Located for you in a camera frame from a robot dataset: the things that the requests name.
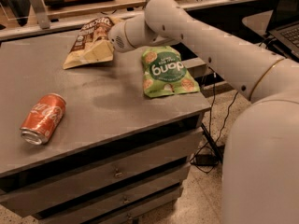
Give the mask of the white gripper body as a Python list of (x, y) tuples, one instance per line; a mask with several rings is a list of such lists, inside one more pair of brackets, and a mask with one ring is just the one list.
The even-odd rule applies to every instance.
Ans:
[(124, 21), (119, 22), (115, 24), (108, 33), (108, 39), (113, 45), (114, 49), (120, 52), (125, 52), (127, 49), (124, 25)]

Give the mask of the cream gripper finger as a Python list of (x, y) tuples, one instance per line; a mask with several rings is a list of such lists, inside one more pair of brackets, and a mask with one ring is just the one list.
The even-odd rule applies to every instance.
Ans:
[(108, 40), (94, 43), (83, 55), (88, 63), (108, 62), (113, 59), (113, 46)]

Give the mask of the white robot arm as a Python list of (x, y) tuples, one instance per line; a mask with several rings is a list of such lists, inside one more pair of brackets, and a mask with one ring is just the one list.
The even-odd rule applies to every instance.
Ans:
[(120, 52), (180, 42), (251, 102), (225, 145), (222, 224), (299, 224), (299, 63), (192, 18), (174, 0), (149, 0), (108, 37)]

